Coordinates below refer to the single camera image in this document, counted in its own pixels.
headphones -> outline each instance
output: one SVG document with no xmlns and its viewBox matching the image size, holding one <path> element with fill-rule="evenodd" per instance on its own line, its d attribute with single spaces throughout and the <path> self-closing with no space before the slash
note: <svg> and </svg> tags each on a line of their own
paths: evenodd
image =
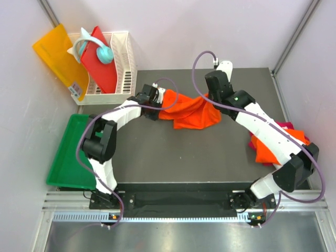
<svg viewBox="0 0 336 252">
<path fill-rule="evenodd" d="M 77 51 L 77 45 L 84 41 L 84 43 L 80 46 L 79 51 Z M 73 47 L 68 49 L 68 53 L 72 54 L 76 61 L 80 63 L 80 57 L 83 54 L 83 51 L 88 43 L 88 41 L 96 43 L 99 47 L 97 48 L 97 57 L 103 64 L 109 64 L 113 60 L 113 51 L 110 47 L 106 46 L 99 39 L 92 37 L 84 28 L 80 30 L 80 36 L 73 44 Z"/>
</svg>

barcode label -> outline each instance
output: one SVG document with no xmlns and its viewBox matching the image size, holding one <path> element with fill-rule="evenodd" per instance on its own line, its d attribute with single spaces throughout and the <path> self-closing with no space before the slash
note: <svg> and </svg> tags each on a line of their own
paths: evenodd
<svg viewBox="0 0 336 252">
<path fill-rule="evenodd" d="M 71 93 L 76 97 L 79 98 L 80 95 L 82 94 L 82 89 L 80 88 L 80 86 L 78 85 L 77 82 L 73 82 L 72 85 L 69 87 L 69 90 L 71 91 Z"/>
</svg>

wall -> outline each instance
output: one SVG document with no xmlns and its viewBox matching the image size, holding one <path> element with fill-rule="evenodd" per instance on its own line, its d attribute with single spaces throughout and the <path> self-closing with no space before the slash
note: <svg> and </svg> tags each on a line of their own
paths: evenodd
<svg viewBox="0 0 336 252">
<path fill-rule="evenodd" d="M 325 194 L 336 221 L 336 2 L 321 1 L 278 75 L 289 116 L 320 148 Z M 320 186 L 317 174 L 315 187 Z"/>
<path fill-rule="evenodd" d="M 311 0 L 49 0 L 70 33 L 128 30 L 139 70 L 190 69 L 204 50 L 273 68 Z M 209 68 L 211 58 L 199 61 Z"/>
<path fill-rule="evenodd" d="M 0 21 L 0 251 L 28 251 L 46 176 L 76 106 L 32 49 L 52 29 L 38 2 L 2 2 Z"/>
</svg>

folded orange cloth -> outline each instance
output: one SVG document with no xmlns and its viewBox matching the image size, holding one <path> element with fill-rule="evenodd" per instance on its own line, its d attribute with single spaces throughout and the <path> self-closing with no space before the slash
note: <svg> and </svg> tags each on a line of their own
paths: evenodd
<svg viewBox="0 0 336 252">
<path fill-rule="evenodd" d="M 162 107 L 170 106 L 176 93 L 170 89 L 163 96 Z M 177 103 L 170 109 L 162 110 L 159 119 L 174 120 L 174 129 L 204 129 L 221 121 L 220 112 L 202 97 L 192 99 L 179 94 Z"/>
<path fill-rule="evenodd" d="M 310 142 L 305 138 L 304 132 L 302 130 L 292 130 L 292 129 L 284 129 L 287 133 L 289 133 L 292 137 L 300 140 L 301 142 L 308 145 Z M 277 158 L 273 155 L 273 153 L 264 145 L 255 135 L 251 136 L 251 142 L 253 146 L 257 149 L 256 162 L 257 163 L 273 163 L 280 164 Z"/>
</svg>

red folder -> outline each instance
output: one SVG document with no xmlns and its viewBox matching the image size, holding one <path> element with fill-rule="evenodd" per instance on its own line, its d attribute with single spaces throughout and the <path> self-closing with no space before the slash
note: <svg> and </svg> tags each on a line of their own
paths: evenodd
<svg viewBox="0 0 336 252">
<path fill-rule="evenodd" d="M 99 39 L 106 46 L 109 46 L 98 26 L 93 29 L 91 36 Z M 102 93 L 115 93 L 117 87 L 117 70 L 114 60 L 106 65 L 101 63 L 97 57 L 97 48 L 98 45 L 96 43 L 88 41 L 80 61 L 101 89 Z"/>
</svg>

